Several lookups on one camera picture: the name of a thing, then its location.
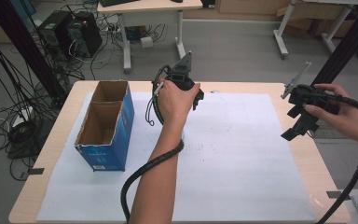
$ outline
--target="computer tower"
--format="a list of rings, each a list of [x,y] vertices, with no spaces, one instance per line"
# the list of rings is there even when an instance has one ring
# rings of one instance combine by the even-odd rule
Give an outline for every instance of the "computer tower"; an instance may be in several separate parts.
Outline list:
[[[71,52],[76,57],[91,58],[103,42],[94,15],[90,12],[76,13],[66,28],[71,40],[75,41]]]
[[[40,24],[38,31],[51,47],[62,47],[70,41],[66,26],[72,19],[69,11],[54,11]]]

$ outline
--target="desk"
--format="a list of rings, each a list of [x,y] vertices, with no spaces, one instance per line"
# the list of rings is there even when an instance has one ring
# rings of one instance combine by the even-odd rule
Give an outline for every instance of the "desk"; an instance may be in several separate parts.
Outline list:
[[[358,0],[304,0],[304,2],[309,3],[326,3],[326,4],[346,4],[344,10],[342,10],[339,17],[335,20],[333,27],[329,34],[322,33],[322,39],[325,43],[325,45],[329,48],[330,52],[333,52],[336,49],[336,46],[333,44],[331,39],[333,38],[334,34],[338,30],[339,26],[344,22],[345,18],[347,18],[348,14],[351,12],[352,5],[358,5]],[[284,45],[282,34],[283,30],[286,27],[287,22],[289,22],[290,16],[293,13],[293,10],[296,7],[296,0],[292,0],[289,4],[289,7],[286,9],[286,13],[284,14],[284,17],[282,19],[281,25],[279,27],[279,30],[274,30],[274,36],[278,43],[278,47],[281,51],[282,59],[284,59],[289,52],[287,51],[286,46]]]
[[[131,47],[124,32],[125,27],[177,23],[176,46],[179,56],[182,58],[186,54],[182,42],[183,10],[201,7],[200,0],[186,0],[183,3],[175,3],[170,0],[140,0],[111,7],[102,7],[101,4],[98,4],[97,10],[102,13],[117,13],[123,38],[124,73],[128,74],[131,70]]]
[[[34,168],[44,168],[44,173],[28,177],[9,215],[10,222],[36,223],[35,220],[46,194],[51,173],[61,156],[66,136],[71,132],[84,98],[88,92],[95,90],[97,83],[98,81],[78,81],[72,88],[34,165]],[[148,81],[133,81],[130,82],[130,86],[133,92],[151,91],[150,82]],[[283,84],[281,83],[202,82],[201,87],[206,92],[267,93],[271,98],[282,128],[287,130],[296,122],[286,115],[292,105],[282,100]],[[319,219],[335,201],[334,199],[329,199],[326,192],[337,190],[337,187],[312,139],[307,136],[299,136],[289,143],[289,147],[306,191],[309,194],[310,203],[316,217]],[[328,223],[348,223],[349,221],[348,210],[345,205],[342,205],[330,217]]]

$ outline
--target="human hand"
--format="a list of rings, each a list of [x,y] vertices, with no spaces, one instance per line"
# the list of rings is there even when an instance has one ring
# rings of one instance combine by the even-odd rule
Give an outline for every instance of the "human hand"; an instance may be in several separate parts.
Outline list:
[[[160,78],[158,83],[162,81],[164,81],[164,86],[158,94],[158,109],[164,118],[164,123],[176,120],[184,125],[194,98],[199,92],[200,84],[196,83],[189,91],[182,91],[169,80]]]
[[[351,98],[348,93],[338,85],[334,84],[316,84],[315,88],[325,91],[331,91],[335,95]],[[322,119],[330,124],[338,132],[358,141],[358,108],[344,103],[337,103],[338,114],[334,115],[315,105],[306,105],[307,112]]]

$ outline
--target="gray floor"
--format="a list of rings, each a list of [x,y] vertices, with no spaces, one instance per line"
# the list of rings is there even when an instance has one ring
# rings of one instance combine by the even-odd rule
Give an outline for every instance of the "gray floor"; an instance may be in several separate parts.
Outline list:
[[[61,6],[43,3],[36,8],[34,16],[42,21],[50,11]],[[185,20],[185,48],[193,52],[191,76],[197,81],[286,83],[304,68],[305,62],[312,62],[303,79],[304,84],[310,84],[328,59],[329,52],[319,38],[285,35],[290,55],[283,61],[272,34],[278,26],[276,22]],[[113,46],[108,44],[95,59],[101,61],[93,65],[96,79],[152,80],[162,65],[172,65],[179,59],[174,45],[175,34],[176,26],[169,25],[165,40],[155,43],[153,48],[133,45],[132,69],[128,75],[123,73],[121,52],[113,51]],[[0,49],[26,72],[23,59],[12,45],[1,44]],[[86,79],[93,79],[89,65],[83,66],[83,74]],[[1,67],[0,75],[7,81]],[[335,83],[344,86],[358,100],[357,57],[351,59]],[[0,108],[12,105],[7,98],[0,84]],[[315,142],[337,187],[343,189],[358,164],[358,144],[348,139],[317,139]],[[23,182],[11,178],[9,165],[6,152],[0,151],[0,223],[8,223],[8,214],[23,186]]]

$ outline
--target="power strip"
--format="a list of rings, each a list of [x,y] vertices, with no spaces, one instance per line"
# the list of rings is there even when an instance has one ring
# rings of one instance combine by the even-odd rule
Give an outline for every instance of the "power strip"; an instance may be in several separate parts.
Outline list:
[[[16,120],[14,120],[14,123],[12,125],[12,127],[16,127],[18,124],[23,123],[24,121],[29,119],[29,116],[31,115],[33,111],[33,108],[31,106],[28,106],[28,108],[23,108],[21,110],[21,115],[18,115]]]

